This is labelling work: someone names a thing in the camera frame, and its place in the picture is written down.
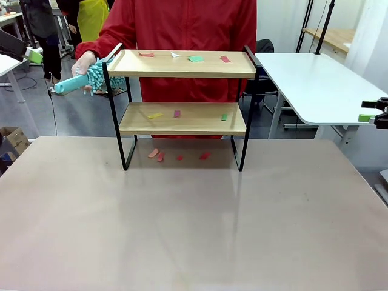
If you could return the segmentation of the person's right hand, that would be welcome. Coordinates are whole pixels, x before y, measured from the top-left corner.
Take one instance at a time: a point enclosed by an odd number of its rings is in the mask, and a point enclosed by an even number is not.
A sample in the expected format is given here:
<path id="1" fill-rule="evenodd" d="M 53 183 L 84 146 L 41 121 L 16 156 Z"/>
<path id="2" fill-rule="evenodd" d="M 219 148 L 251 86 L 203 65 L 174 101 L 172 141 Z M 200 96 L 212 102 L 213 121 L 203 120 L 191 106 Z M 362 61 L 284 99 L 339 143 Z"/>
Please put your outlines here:
<path id="1" fill-rule="evenodd" d="M 86 75 L 90 66 L 96 63 L 96 56 L 92 51 L 86 51 L 72 67 L 72 76 Z"/>

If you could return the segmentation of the black office chair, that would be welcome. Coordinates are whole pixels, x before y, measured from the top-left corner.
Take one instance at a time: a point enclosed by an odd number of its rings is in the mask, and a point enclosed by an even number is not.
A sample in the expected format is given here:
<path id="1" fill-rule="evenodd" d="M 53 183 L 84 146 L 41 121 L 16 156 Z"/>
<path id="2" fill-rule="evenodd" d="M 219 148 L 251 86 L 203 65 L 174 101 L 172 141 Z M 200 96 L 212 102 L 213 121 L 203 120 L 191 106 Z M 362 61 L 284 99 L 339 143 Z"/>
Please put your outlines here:
<path id="1" fill-rule="evenodd" d="M 256 41 L 256 53 L 273 53 L 274 51 L 274 46 L 271 40 L 261 39 Z M 267 95 L 278 96 L 278 89 L 265 70 L 260 68 L 259 80 L 255 81 L 254 79 L 249 79 L 242 97 L 253 97 L 255 105 L 262 103 L 263 108 L 273 115 L 275 109 L 270 109 L 265 103 L 265 97 Z"/>

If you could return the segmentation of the white side table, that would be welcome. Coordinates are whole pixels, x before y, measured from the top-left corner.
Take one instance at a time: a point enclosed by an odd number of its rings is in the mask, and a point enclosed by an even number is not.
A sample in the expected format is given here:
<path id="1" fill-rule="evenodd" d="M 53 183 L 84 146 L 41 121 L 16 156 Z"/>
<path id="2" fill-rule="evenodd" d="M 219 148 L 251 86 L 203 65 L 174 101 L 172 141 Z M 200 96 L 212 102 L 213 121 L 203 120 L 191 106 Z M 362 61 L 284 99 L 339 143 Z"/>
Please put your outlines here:
<path id="1" fill-rule="evenodd" d="M 364 109 L 364 101 L 386 96 L 377 86 L 331 57 L 313 53 L 256 53 L 260 66 L 278 89 L 269 138 L 275 138 L 281 106 L 287 101 L 299 119 L 318 127 L 321 139 L 325 127 L 341 137 L 340 149 L 347 148 L 362 122 L 360 114 L 371 115 L 377 109 Z"/>

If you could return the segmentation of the mannequin in yellow apron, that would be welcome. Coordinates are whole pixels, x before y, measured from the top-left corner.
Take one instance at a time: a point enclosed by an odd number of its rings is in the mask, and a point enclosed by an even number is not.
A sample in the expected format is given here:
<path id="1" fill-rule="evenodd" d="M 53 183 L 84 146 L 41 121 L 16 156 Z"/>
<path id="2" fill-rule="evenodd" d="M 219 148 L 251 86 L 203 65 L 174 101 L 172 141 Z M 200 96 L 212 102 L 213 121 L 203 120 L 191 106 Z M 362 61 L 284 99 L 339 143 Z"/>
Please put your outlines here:
<path id="1" fill-rule="evenodd" d="M 99 37 L 108 15 L 106 0 L 82 0 L 79 3 L 77 23 L 82 42 L 92 42 Z"/>

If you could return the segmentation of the mannequin in black clothes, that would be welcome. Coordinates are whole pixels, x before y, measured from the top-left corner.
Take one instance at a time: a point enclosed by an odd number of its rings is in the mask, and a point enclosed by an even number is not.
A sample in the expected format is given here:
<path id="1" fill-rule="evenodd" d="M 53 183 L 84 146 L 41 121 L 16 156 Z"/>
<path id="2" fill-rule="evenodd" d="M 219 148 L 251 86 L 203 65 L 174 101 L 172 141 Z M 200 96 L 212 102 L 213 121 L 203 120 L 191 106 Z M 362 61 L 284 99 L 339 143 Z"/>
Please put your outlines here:
<path id="1" fill-rule="evenodd" d="M 70 37 L 72 39 L 74 49 L 76 50 L 77 45 L 82 41 L 77 23 L 79 4 L 81 0 L 56 0 L 56 2 L 61 13 L 67 18 Z"/>

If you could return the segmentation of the person in red jacket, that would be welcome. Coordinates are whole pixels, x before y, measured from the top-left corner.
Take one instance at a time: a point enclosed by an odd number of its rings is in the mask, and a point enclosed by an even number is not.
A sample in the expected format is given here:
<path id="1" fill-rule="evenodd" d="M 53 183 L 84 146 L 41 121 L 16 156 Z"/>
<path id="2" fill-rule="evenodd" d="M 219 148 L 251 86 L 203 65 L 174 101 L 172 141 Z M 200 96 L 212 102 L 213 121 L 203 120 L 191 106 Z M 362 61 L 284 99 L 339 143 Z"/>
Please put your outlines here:
<path id="1" fill-rule="evenodd" d="M 257 0 L 115 0 L 100 31 L 125 49 L 255 49 Z M 235 102 L 246 82 L 216 78 L 140 78 L 143 102 Z"/>

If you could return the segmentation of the wooden desk top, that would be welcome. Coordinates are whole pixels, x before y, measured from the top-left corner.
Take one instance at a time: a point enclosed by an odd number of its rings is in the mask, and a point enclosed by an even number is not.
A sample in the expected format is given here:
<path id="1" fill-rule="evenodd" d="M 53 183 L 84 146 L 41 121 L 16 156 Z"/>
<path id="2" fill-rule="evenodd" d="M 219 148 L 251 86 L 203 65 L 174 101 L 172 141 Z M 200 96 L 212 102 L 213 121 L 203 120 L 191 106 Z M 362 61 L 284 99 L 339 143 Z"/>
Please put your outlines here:
<path id="1" fill-rule="evenodd" d="M 304 28 L 303 32 L 312 36 L 316 41 L 321 39 L 322 30 L 319 28 Z M 323 43 L 331 46 L 334 50 L 348 54 L 354 36 L 355 30 L 352 29 L 328 28 Z"/>

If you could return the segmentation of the white height-adjustable table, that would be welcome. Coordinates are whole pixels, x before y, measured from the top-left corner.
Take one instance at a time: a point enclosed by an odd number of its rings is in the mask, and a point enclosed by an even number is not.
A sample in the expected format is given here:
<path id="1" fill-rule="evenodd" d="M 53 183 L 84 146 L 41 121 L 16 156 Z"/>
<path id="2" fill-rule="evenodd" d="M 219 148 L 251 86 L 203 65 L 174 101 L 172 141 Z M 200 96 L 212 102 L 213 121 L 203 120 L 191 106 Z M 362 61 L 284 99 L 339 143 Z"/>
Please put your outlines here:
<path id="1" fill-rule="evenodd" d="M 13 70 L 26 62 L 27 62 L 26 59 L 23 59 L 22 61 L 17 61 L 9 56 L 0 54 L 0 76 L 7 75 L 8 80 L 10 81 L 11 87 L 20 104 L 24 104 L 25 99 L 21 93 L 18 82 L 13 73 Z"/>

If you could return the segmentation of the brown cardboard box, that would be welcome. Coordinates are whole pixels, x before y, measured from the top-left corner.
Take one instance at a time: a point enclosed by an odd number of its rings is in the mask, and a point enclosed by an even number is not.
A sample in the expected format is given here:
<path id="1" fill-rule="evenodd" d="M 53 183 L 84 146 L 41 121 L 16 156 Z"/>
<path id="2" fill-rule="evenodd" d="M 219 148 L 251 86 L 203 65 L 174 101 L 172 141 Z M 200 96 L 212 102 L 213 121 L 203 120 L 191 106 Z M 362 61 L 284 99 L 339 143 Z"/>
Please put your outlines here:
<path id="1" fill-rule="evenodd" d="M 0 138 L 0 156 L 10 153 L 11 157 L 18 158 L 30 145 L 19 127 L 1 127 Z"/>

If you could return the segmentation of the teal microfibre duster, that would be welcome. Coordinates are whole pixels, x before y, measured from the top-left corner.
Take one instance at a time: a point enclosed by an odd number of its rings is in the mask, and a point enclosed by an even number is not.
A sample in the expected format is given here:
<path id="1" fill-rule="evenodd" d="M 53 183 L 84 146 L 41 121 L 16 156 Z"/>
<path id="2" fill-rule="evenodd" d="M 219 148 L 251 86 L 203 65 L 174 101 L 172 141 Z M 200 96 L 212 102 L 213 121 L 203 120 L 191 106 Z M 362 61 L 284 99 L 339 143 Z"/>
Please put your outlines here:
<path id="1" fill-rule="evenodd" d="M 102 60 L 97 59 L 93 65 L 88 67 L 85 74 L 81 74 L 80 66 L 77 66 L 76 75 L 55 84 L 53 88 L 54 92 L 57 94 L 64 94 L 89 86 L 91 88 L 90 94 L 93 95 L 103 89 L 107 89 L 102 63 Z"/>

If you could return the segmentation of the black-frame two-tier wooden shelf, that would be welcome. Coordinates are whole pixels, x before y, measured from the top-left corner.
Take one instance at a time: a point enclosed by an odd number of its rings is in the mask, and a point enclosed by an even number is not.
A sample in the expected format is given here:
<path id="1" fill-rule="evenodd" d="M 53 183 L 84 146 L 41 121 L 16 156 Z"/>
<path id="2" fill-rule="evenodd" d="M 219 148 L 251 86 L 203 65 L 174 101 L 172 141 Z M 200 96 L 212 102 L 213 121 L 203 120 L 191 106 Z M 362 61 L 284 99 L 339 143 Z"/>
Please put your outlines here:
<path id="1" fill-rule="evenodd" d="M 122 168 L 129 168 L 138 135 L 174 136 L 228 136 L 239 171 L 244 168 L 252 112 L 244 120 L 237 102 L 200 103 L 200 102 L 133 102 L 128 93 L 129 104 L 119 119 L 110 84 L 111 77 L 123 77 L 127 85 L 130 78 L 216 78 L 259 79 L 259 64 L 248 46 L 241 52 L 188 51 L 176 50 L 181 55 L 171 56 L 169 50 L 154 50 L 154 57 L 139 56 L 143 50 L 126 50 L 118 44 L 103 61 L 102 67 L 107 84 L 107 98 L 113 118 L 116 140 Z M 203 62 L 190 62 L 189 56 L 202 56 Z M 231 63 L 224 63 L 220 56 L 227 56 Z M 175 110 L 181 115 L 174 118 Z M 147 116 L 162 113 L 161 117 L 149 119 Z M 227 121 L 221 121 L 227 114 Z"/>

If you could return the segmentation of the mannequin in dark grey clothes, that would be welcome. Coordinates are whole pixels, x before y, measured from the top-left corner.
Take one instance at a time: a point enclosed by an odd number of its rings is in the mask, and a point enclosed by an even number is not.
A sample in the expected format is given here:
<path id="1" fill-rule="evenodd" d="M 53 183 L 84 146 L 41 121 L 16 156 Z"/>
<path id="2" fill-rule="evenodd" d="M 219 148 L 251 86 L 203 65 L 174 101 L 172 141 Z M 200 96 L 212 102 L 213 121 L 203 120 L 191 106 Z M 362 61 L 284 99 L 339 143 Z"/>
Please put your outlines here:
<path id="1" fill-rule="evenodd" d="M 61 80 L 58 30 L 49 0 L 22 0 L 33 36 L 43 49 L 44 78 L 53 85 Z"/>

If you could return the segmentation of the black tripod stand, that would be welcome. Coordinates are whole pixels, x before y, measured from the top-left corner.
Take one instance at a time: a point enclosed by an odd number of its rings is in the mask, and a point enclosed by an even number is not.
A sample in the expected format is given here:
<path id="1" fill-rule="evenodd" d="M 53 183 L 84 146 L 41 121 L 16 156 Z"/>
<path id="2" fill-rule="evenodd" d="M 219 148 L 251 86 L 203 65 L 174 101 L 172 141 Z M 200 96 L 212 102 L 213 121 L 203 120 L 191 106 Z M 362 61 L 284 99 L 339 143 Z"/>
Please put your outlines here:
<path id="1" fill-rule="evenodd" d="M 302 44 L 303 44 L 303 41 L 304 41 L 304 35 L 305 35 L 305 31 L 304 30 L 308 26 L 310 15 L 311 15 L 311 12 L 312 12 L 312 9 L 313 9 L 313 3 L 314 3 L 314 0 L 308 0 L 306 12 L 305 12 L 305 15 L 304 15 L 303 24 L 302 24 L 302 27 L 301 27 L 301 30 L 300 30 L 300 34 L 299 34 L 299 38 L 298 38 L 298 43 L 296 45 L 296 50 L 295 50 L 296 53 L 299 53 L 301 51 L 301 47 L 302 47 Z"/>
<path id="2" fill-rule="evenodd" d="M 32 30 L 31 30 L 31 26 L 30 26 L 30 22 L 28 20 L 28 16 L 27 16 L 27 11 L 26 11 L 25 5 L 21 4 L 21 8 L 22 8 L 23 17 L 24 17 L 24 24 L 26 26 L 26 29 L 27 29 L 27 32 L 28 32 L 28 35 L 29 35 L 29 38 L 30 38 L 31 46 L 32 47 L 36 47 L 35 37 L 34 37 L 34 35 L 32 33 Z"/>
<path id="3" fill-rule="evenodd" d="M 324 42 L 324 37 L 326 35 L 326 31 L 327 31 L 327 28 L 329 26 L 329 22 L 330 22 L 330 19 L 331 19 L 331 16 L 332 16 L 332 12 L 333 12 L 334 6 L 335 6 L 335 0 L 331 0 L 330 4 L 329 4 L 329 9 L 328 9 L 328 12 L 327 12 L 327 16 L 326 16 L 326 19 L 325 19 L 325 23 L 324 23 L 324 26 L 323 26 L 323 29 L 322 29 L 322 32 L 321 32 L 321 36 L 319 37 L 318 45 L 316 47 L 316 51 L 315 51 L 316 55 L 319 55 L 320 52 L 321 52 L 321 47 L 322 47 L 323 42 Z"/>

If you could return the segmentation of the person's right forearm red sleeve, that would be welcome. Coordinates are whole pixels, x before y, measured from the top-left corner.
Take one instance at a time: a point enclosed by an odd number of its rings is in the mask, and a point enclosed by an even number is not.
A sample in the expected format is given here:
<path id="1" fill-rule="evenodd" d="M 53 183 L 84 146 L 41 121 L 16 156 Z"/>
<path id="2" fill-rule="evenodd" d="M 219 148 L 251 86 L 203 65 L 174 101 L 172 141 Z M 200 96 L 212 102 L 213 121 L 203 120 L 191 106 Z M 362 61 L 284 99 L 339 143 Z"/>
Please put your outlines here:
<path id="1" fill-rule="evenodd" d="M 121 42 L 121 34 L 113 30 L 104 30 L 97 40 L 82 42 L 77 46 L 76 59 L 80 59 L 85 52 L 92 52 L 96 57 L 104 58 Z"/>

